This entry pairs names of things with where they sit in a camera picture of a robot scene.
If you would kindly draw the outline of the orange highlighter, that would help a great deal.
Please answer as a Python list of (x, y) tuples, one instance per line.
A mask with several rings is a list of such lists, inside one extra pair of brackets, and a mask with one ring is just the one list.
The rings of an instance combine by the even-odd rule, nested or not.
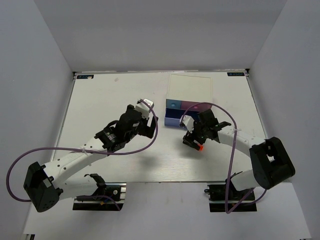
[(196, 149), (197, 151), (202, 151), (203, 148), (204, 148), (204, 146), (201, 145), (201, 144), (197, 144), (197, 146), (195, 147), (195, 149)]

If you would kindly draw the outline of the pink drawer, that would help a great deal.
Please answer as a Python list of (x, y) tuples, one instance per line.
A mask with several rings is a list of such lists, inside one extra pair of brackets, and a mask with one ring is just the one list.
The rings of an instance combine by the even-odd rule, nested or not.
[(206, 103), (199, 103), (199, 102), (192, 102), (192, 101), (182, 101), (180, 105), (181, 110), (195, 111), (195, 112), (202, 112), (208, 109), (211, 109), (210, 104)]

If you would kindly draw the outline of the blue small drawer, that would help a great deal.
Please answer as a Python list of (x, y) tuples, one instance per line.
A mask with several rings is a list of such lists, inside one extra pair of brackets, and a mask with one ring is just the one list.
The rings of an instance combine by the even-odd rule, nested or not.
[(181, 100), (176, 100), (176, 99), (166, 99), (166, 108), (168, 109), (181, 109)]

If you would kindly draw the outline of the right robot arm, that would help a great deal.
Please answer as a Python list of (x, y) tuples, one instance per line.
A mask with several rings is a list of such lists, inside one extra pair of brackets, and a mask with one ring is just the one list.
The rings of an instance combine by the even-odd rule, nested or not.
[(244, 190), (256, 187), (269, 190), (296, 173), (279, 138), (264, 139), (236, 130), (229, 122), (219, 122), (210, 109), (198, 113), (197, 120), (183, 116), (181, 125), (187, 129), (183, 144), (197, 151), (203, 149), (206, 140), (212, 140), (234, 147), (250, 158), (251, 169), (231, 176), (230, 184), (225, 187), (226, 195), (233, 200), (242, 196)]

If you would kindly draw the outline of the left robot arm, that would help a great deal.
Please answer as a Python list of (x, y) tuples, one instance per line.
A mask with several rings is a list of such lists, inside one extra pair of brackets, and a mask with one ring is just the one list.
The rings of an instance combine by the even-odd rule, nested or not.
[(108, 156), (122, 156), (121, 150), (134, 137), (155, 140), (158, 117), (154, 103), (148, 99), (128, 105), (118, 120), (110, 122), (80, 148), (65, 148), (67, 154), (44, 164), (32, 163), (26, 172), (23, 188), (36, 211), (43, 213), (60, 200), (85, 196), (88, 199), (108, 198), (104, 179), (97, 173), (72, 177), (94, 162)]

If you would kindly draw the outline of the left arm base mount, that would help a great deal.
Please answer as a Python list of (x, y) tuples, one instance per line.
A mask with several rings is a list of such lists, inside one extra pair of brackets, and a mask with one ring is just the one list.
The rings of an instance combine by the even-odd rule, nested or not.
[(107, 183), (91, 196), (77, 196), (73, 201), (74, 211), (118, 212), (126, 198), (126, 183)]

